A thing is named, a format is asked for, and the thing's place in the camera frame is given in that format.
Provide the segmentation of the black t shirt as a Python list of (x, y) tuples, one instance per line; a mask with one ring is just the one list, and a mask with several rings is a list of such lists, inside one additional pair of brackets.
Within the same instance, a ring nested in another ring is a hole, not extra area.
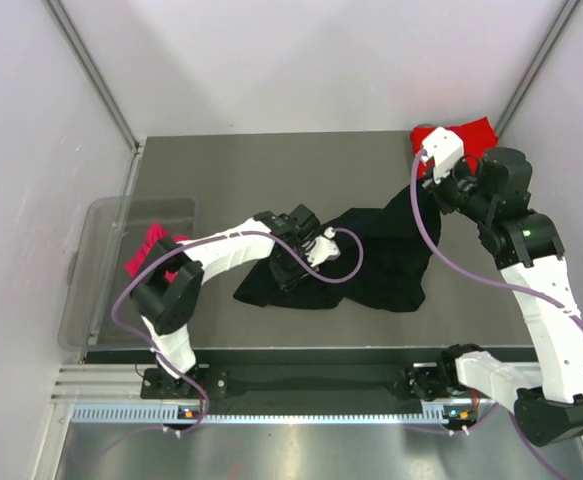
[(309, 276), (289, 292), (274, 280), (268, 262), (257, 262), (233, 293), (241, 303), (300, 310), (329, 310), (344, 299), (392, 313), (414, 312), (424, 303), (422, 286), (432, 252), (413, 217), (410, 193), (402, 189), (383, 208), (351, 208), (327, 225), (354, 232), (363, 246), (355, 277), (328, 284)]

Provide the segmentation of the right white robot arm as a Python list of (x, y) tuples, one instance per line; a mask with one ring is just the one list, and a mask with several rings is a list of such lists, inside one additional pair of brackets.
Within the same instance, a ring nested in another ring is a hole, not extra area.
[(487, 150), (475, 168), (461, 154), (425, 149), (413, 161), (410, 194), (421, 236), (436, 255), (420, 215), (418, 195), (432, 194), (445, 213), (475, 223), (501, 278), (468, 278), (513, 293), (532, 340), (540, 375), (533, 378), (475, 344), (453, 345), (436, 361), (447, 394), (476, 390), (504, 407), (536, 447), (583, 436), (583, 320), (569, 284), (564, 246), (554, 222), (529, 203), (532, 165), (515, 149)]

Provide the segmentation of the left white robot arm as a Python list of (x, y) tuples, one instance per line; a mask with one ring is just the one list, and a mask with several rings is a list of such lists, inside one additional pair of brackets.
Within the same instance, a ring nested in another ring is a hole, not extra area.
[(323, 228), (310, 209), (299, 205), (289, 214), (258, 213), (235, 228), (198, 241), (177, 241), (165, 235), (149, 248), (140, 269), (182, 246), (187, 249), (157, 265), (131, 291), (160, 354), (163, 384), (180, 397), (197, 387), (196, 358), (187, 323), (207, 281), (260, 261), (274, 285), (289, 291), (311, 271), (317, 272), (322, 264), (340, 255), (335, 230)]

